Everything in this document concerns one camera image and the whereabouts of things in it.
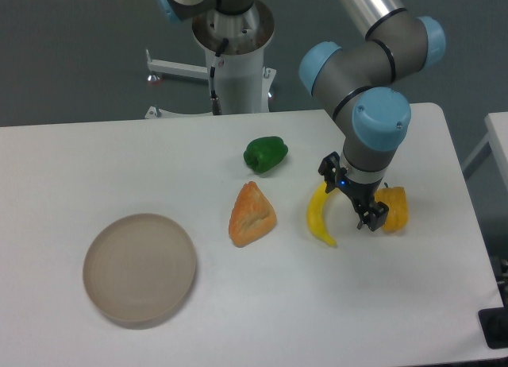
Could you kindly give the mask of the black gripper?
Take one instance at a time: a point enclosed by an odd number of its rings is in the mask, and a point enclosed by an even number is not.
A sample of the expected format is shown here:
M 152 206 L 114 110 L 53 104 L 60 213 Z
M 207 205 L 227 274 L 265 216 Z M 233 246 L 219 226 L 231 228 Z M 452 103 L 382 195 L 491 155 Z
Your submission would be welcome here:
M 357 183 L 342 172 L 340 156 L 332 152 L 325 156 L 319 167 L 318 173 L 325 182 L 325 193 L 329 194 L 339 188 L 352 202 L 355 212 L 359 216 L 357 229 L 367 226 L 370 231 L 381 228 L 388 216 L 388 205 L 376 202 L 374 194 L 380 184 L 380 180 L 373 183 Z

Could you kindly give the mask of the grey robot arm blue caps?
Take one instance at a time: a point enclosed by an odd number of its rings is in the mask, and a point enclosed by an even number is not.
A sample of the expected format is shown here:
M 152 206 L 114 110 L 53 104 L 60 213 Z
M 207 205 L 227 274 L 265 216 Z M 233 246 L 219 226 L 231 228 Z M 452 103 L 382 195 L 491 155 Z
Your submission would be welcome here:
M 375 191 L 406 136 L 411 119 L 406 98 L 391 84 L 443 57 L 445 32 L 431 17 L 413 17 L 400 0 L 340 0 L 364 36 L 345 51 L 325 41 L 304 55 L 298 75 L 344 134 L 340 153 L 318 169 L 328 191 L 351 201 L 360 225 L 377 230 L 389 207 Z M 171 21 L 191 20 L 195 40 L 206 54 L 206 81 L 215 115 L 258 113 L 264 49 L 275 22 L 260 0 L 159 0 Z

